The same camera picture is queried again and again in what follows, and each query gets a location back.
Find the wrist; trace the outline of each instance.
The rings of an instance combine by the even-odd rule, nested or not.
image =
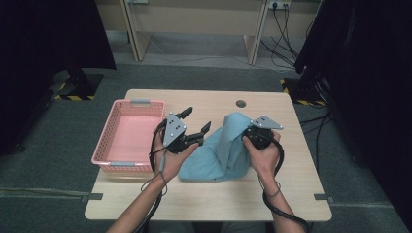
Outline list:
[[[274,196],[280,190],[278,183],[275,178],[272,176],[260,177],[261,183],[263,185],[264,192],[268,196]]]
[[[166,187],[166,181],[163,179],[160,173],[157,173],[157,175],[151,180],[150,185],[155,189],[162,190],[164,187]]]

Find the wooden table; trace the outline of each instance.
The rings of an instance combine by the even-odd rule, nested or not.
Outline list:
[[[149,90],[131,89],[126,99],[158,99],[166,102],[166,113],[179,113],[187,107],[193,112],[184,119],[187,134],[196,133],[209,120],[211,135],[223,126],[223,118],[240,112],[251,119],[267,115],[284,126],[279,131],[285,150],[285,161],[277,180],[294,213],[307,221],[331,219],[327,200],[316,200],[324,194],[315,166],[306,145],[302,129],[290,96],[274,92]],[[236,101],[246,102],[245,108]],[[89,200],[85,215],[88,219],[117,219],[140,193],[142,181],[114,179],[100,170],[93,193],[102,193],[101,200]],[[272,215],[261,199],[258,176],[251,168],[236,181],[221,183],[183,183],[178,178],[168,185],[168,192],[153,216],[153,220],[190,221],[271,221]]]

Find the handheld controller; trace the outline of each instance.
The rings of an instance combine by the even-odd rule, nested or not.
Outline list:
[[[198,143],[203,145],[204,135],[209,132],[211,121],[203,126],[199,133],[185,135],[187,127],[181,119],[187,117],[192,112],[192,107],[187,108],[180,114],[174,115],[169,113],[167,122],[162,132],[162,142],[165,148],[173,153],[179,153],[185,150],[188,146]]]
[[[243,131],[243,135],[251,140],[256,149],[263,150],[273,140],[272,129],[283,129],[283,126],[263,115],[251,120],[251,125]]]

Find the blue towel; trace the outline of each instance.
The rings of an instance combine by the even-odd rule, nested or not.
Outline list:
[[[251,166],[249,153],[242,142],[242,132],[251,120],[241,113],[224,118],[223,127],[205,139],[186,159],[179,172],[184,182],[222,182],[242,178]]]

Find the electrical outlet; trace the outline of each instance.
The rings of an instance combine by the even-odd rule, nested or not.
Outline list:
[[[291,7],[292,0],[283,0],[283,1],[270,0],[269,9],[273,10],[273,3],[274,2],[276,2],[278,4],[278,6],[276,7],[276,10],[283,10],[283,9]]]

